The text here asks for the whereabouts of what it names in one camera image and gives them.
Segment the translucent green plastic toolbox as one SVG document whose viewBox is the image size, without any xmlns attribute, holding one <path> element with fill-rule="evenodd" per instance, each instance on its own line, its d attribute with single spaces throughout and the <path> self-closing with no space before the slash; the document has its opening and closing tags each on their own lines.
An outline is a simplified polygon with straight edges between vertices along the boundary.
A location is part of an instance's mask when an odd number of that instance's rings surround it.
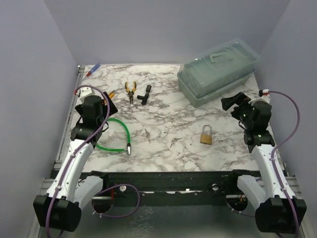
<svg viewBox="0 0 317 238">
<path fill-rule="evenodd" d="M 220 44 L 191 61 L 177 73 L 179 90 L 195 108 L 244 84 L 260 55 L 240 39 Z"/>
</svg>

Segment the yellow utility knife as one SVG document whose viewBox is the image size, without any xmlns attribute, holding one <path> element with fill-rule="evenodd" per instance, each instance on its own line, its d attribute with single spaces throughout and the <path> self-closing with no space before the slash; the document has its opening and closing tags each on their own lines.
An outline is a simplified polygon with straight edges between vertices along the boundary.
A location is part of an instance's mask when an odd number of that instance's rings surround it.
<svg viewBox="0 0 317 238">
<path fill-rule="evenodd" d="M 114 97 L 114 95 L 115 95 L 115 90 L 111 91 L 108 96 L 109 96 L 109 98 L 112 98 L 112 97 Z"/>
</svg>

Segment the silver padlock keys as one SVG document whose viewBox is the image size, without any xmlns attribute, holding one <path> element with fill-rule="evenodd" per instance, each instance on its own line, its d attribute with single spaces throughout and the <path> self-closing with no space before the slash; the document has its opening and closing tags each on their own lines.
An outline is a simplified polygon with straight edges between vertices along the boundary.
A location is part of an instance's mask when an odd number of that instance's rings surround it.
<svg viewBox="0 0 317 238">
<path fill-rule="evenodd" d="M 181 140 L 182 138 L 173 138 L 172 140 L 171 140 L 171 144 L 170 144 L 170 148 L 177 142 L 177 141 L 179 141 L 179 140 Z"/>
</svg>

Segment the aluminium frame rail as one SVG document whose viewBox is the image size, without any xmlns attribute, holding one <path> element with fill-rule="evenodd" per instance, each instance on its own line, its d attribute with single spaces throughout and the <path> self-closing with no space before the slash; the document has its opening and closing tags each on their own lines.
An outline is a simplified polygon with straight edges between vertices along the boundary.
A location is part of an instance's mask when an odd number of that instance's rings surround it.
<svg viewBox="0 0 317 238">
<path fill-rule="evenodd" d="M 40 132 L 41 141 L 36 151 L 40 153 L 35 168 L 41 173 L 40 180 L 48 179 L 55 168 L 55 162 L 63 160 L 69 143 L 69 129 L 75 103 L 74 89 L 79 85 L 80 66 L 77 64 L 55 69 L 57 77 L 45 89 L 42 103 L 45 120 Z"/>
</svg>

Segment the black T-shaped tool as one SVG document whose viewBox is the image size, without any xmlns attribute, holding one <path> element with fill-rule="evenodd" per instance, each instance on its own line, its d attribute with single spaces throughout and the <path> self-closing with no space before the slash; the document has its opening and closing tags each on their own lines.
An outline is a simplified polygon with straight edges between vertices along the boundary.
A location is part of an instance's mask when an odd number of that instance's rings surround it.
<svg viewBox="0 0 317 238">
<path fill-rule="evenodd" d="M 152 88 L 151 85 L 147 85 L 145 95 L 144 96 L 141 96 L 141 95 L 137 96 L 137 99 L 141 100 L 141 104 L 142 105 L 145 105 L 147 103 L 147 100 L 148 100 L 149 95 L 150 95 L 151 88 Z"/>
</svg>

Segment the brass padlock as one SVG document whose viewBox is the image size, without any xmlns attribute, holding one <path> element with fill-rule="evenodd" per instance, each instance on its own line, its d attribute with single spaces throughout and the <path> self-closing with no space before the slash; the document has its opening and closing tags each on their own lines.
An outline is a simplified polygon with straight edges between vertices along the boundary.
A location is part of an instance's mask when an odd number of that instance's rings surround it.
<svg viewBox="0 0 317 238">
<path fill-rule="evenodd" d="M 212 145 L 212 126 L 210 124 L 205 124 L 203 126 L 200 143 Z"/>
</svg>

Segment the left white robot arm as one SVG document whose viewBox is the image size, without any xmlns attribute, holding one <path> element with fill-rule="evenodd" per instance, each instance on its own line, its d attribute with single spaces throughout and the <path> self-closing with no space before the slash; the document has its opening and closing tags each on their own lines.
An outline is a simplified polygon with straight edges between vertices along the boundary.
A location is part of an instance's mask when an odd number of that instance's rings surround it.
<svg viewBox="0 0 317 238">
<path fill-rule="evenodd" d="M 109 182 L 98 176 L 88 176 L 82 185 L 78 185 L 78 181 L 108 117 L 118 110 L 106 92 L 85 97 L 76 110 L 83 121 L 71 132 L 62 166 L 46 193 L 37 195 L 33 202 L 38 222 L 46 230 L 75 231 L 84 207 L 93 196 L 104 196 L 110 189 Z"/>
</svg>

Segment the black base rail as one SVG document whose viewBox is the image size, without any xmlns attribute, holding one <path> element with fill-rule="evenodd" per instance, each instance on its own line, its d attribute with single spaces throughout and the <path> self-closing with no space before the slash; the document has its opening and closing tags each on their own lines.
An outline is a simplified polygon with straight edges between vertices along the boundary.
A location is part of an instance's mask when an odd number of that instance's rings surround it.
<svg viewBox="0 0 317 238">
<path fill-rule="evenodd" d="M 237 198 L 242 191 L 237 187 L 238 176 L 262 176 L 259 171 L 232 170 L 214 172 L 99 172 L 82 173 L 100 177 L 102 191 L 124 184 L 127 189 L 114 190 L 114 204 L 118 207 L 139 206 L 225 206 L 227 197 Z"/>
</svg>

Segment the blue red screwdriver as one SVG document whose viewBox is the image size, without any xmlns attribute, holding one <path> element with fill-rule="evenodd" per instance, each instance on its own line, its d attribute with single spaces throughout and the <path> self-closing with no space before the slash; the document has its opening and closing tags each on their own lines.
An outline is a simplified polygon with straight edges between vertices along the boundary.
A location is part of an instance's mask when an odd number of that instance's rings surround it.
<svg viewBox="0 0 317 238">
<path fill-rule="evenodd" d="M 101 65 L 98 63 L 95 66 L 93 66 L 87 73 L 86 76 L 89 77 L 92 75 Z"/>
</svg>

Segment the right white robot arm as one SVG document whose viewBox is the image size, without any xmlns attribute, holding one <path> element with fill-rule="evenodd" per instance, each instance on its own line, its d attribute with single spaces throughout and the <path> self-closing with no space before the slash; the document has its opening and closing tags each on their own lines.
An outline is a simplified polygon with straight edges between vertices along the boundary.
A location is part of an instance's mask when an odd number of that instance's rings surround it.
<svg viewBox="0 0 317 238">
<path fill-rule="evenodd" d="M 271 118 L 270 90 L 259 91 L 251 99 L 240 92 L 222 98 L 222 108 L 233 108 L 231 115 L 242 123 L 244 142 L 257 162 L 264 187 L 251 175 L 238 175 L 228 181 L 233 194 L 243 192 L 255 209 L 255 221 L 260 232 L 299 234 L 300 224 L 307 210 L 303 199 L 296 197 L 279 164 L 275 144 L 267 127 Z"/>
</svg>

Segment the green cable lock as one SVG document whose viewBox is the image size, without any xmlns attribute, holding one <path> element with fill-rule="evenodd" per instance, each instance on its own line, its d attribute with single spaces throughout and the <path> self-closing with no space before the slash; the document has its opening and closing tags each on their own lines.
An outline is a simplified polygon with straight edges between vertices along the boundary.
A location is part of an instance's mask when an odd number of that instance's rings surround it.
<svg viewBox="0 0 317 238">
<path fill-rule="evenodd" d="M 111 125 L 116 123 L 117 125 L 110 130 L 110 135 L 106 137 L 106 140 L 97 144 L 96 147 L 100 150 L 119 153 L 125 152 L 128 156 L 132 154 L 132 145 L 131 145 L 131 136 L 127 125 L 115 118 L 109 118 L 107 121 L 107 129 L 110 128 L 109 122 Z"/>
</svg>

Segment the yellow handled pliers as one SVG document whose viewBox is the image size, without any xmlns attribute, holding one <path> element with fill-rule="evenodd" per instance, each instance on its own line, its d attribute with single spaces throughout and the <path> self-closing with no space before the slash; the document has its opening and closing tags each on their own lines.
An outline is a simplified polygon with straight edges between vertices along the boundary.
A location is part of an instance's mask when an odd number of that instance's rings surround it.
<svg viewBox="0 0 317 238">
<path fill-rule="evenodd" d="M 137 88 L 137 83 L 136 83 L 136 81 L 133 82 L 133 88 L 132 88 L 132 89 L 130 89 L 130 88 L 128 87 L 128 82 L 127 82 L 127 81 L 125 82 L 125 89 L 126 89 L 126 91 L 127 91 L 127 95 L 128 95 L 128 97 L 129 97 L 129 102 L 130 102 L 130 104 L 133 104 L 134 92 L 136 91 L 136 88 Z"/>
</svg>

